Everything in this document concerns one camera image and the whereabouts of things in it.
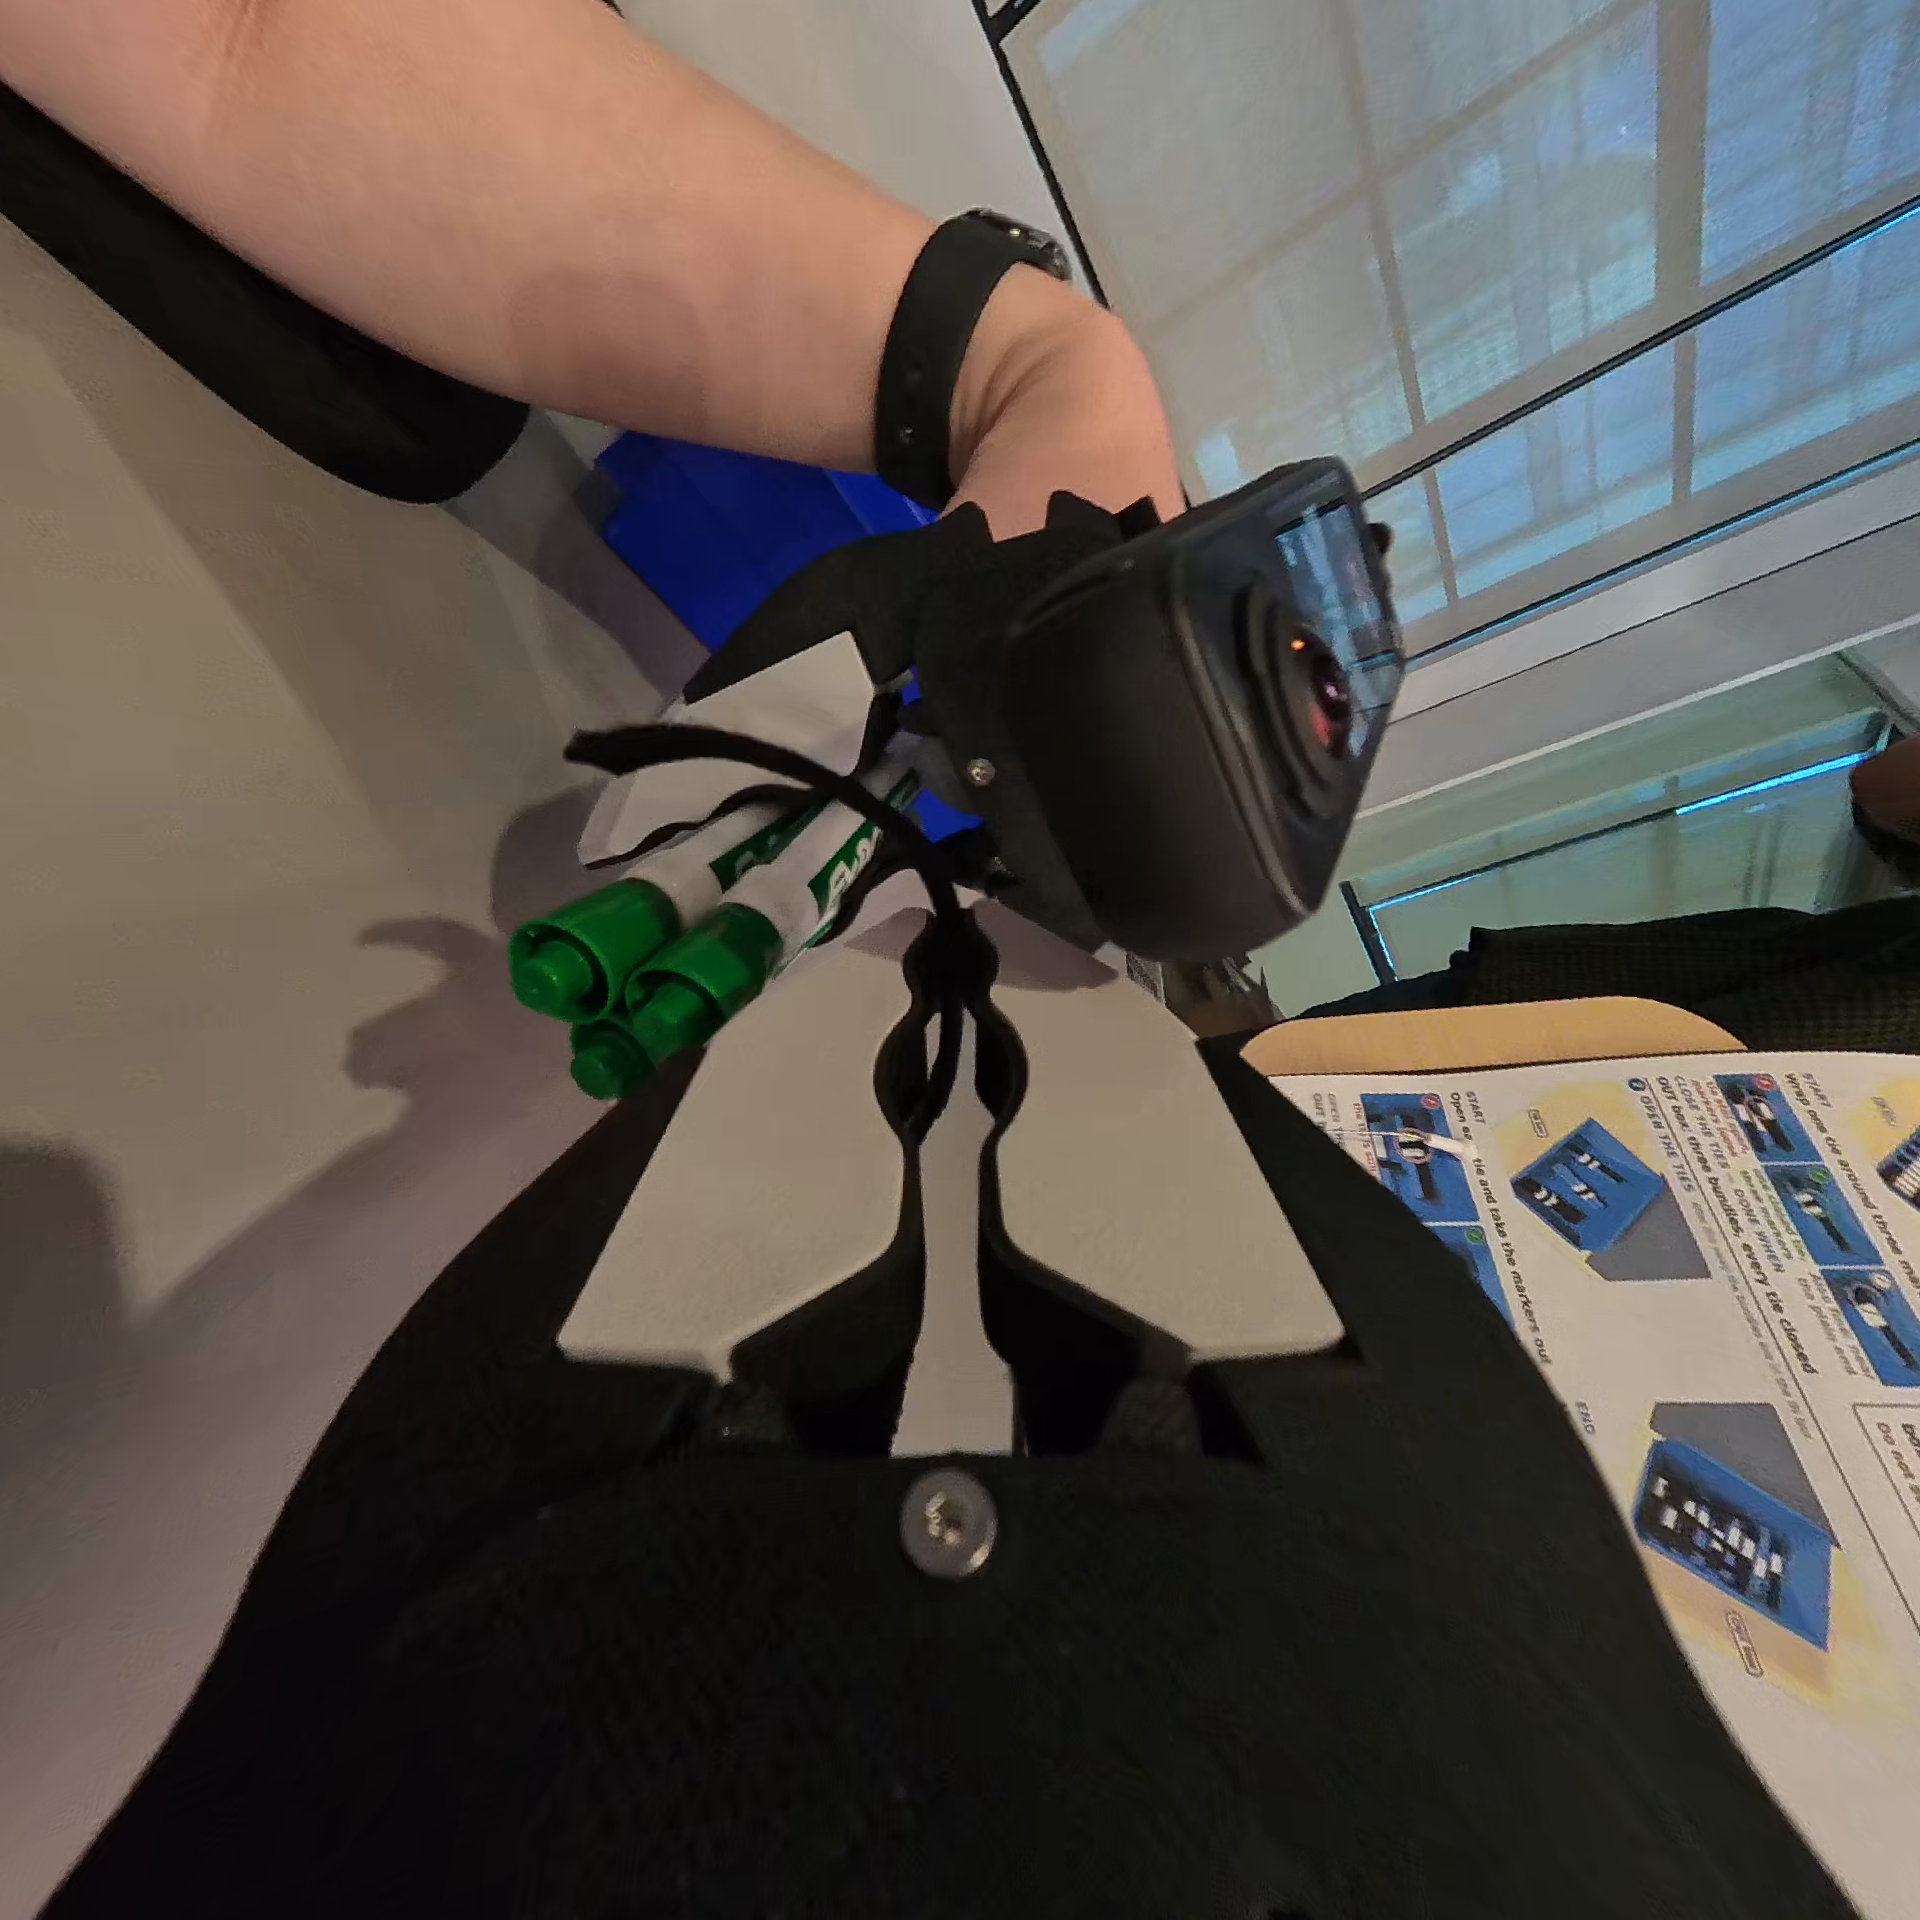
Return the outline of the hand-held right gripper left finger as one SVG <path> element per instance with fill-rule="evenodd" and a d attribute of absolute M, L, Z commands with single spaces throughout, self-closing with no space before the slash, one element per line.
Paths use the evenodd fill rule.
<path fill-rule="evenodd" d="M 920 1337 L 939 934 L 893 913 L 800 961 L 702 1053 L 562 1330 L 570 1361 L 771 1402 L 888 1454 Z"/>

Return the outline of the printed instruction sheet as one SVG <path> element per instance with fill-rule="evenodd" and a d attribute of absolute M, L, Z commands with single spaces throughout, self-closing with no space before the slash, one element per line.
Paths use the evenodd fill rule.
<path fill-rule="evenodd" d="M 1861 1915 L 1918 1915 L 1918 1068 L 1637 999 L 1483 1060 L 1412 1014 L 1243 1046 L 1467 1265 L 1695 1676 Z"/>

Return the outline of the black wristband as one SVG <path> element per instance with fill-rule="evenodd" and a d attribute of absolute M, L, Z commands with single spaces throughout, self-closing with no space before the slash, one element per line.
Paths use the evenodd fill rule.
<path fill-rule="evenodd" d="M 926 513 L 954 501 L 956 385 L 981 316 L 1014 270 L 1071 279 L 1059 238 L 994 209 L 968 209 L 935 227 L 902 281 L 880 349 L 872 469 Z"/>

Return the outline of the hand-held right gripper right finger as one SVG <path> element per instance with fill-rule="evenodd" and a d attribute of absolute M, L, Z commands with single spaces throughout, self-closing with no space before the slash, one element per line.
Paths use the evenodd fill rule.
<path fill-rule="evenodd" d="M 978 1301 L 1014 1445 L 1091 1452 L 1126 1396 L 1332 1353 L 1342 1321 L 1194 1031 L 1124 964 L 973 913 Z"/>

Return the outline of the wooden display board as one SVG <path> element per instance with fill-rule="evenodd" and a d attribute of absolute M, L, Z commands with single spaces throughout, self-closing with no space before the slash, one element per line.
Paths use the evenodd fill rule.
<path fill-rule="evenodd" d="M 1716 1021 L 1642 996 L 1502 1002 L 1288 1020 L 1239 1055 L 1267 1077 L 1483 1073 L 1744 1052 Z"/>

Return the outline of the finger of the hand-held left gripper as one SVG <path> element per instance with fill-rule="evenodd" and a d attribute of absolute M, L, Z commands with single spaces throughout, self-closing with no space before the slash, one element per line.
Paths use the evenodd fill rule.
<path fill-rule="evenodd" d="M 578 733 L 578 764 L 608 778 L 578 841 L 591 889 L 634 858 L 750 802 L 819 802 L 802 781 L 732 759 L 675 759 L 637 771 L 612 762 L 622 738 L 669 729 L 723 731 L 796 751 L 835 775 L 860 778 L 884 801 L 906 790 L 906 738 L 882 716 L 863 657 L 843 631 L 698 702 L 676 702 L 651 724 Z"/>

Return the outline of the person's left forearm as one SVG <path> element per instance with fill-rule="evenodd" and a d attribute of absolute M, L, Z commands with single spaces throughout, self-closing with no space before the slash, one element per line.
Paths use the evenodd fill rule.
<path fill-rule="evenodd" d="M 5 3 L 5 82 L 339 321 L 538 407 L 860 469 L 933 222 L 605 5 Z"/>

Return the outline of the blue plastic bin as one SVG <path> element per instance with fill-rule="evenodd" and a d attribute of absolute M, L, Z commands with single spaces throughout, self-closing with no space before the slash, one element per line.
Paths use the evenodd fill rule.
<path fill-rule="evenodd" d="M 920 598 L 987 543 L 867 474 L 642 435 L 612 441 L 596 471 L 611 550 L 706 650 L 668 707 L 837 633 L 855 638 L 884 703 L 911 665 Z"/>

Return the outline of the person's left hand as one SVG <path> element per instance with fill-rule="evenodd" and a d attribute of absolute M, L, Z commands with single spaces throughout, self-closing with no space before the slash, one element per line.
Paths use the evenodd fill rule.
<path fill-rule="evenodd" d="M 986 301 L 951 396 L 949 513 L 978 507 L 997 539 L 1043 529 L 1071 493 L 1107 513 L 1147 499 L 1183 513 L 1162 394 L 1112 313 L 1071 283 L 1012 267 Z"/>

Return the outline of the large grid window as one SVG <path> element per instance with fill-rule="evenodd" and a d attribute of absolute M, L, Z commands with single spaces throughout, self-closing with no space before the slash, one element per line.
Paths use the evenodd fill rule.
<path fill-rule="evenodd" d="M 1411 650 L 1916 457 L 1916 3 L 975 15 L 1191 499 L 1342 459 Z"/>

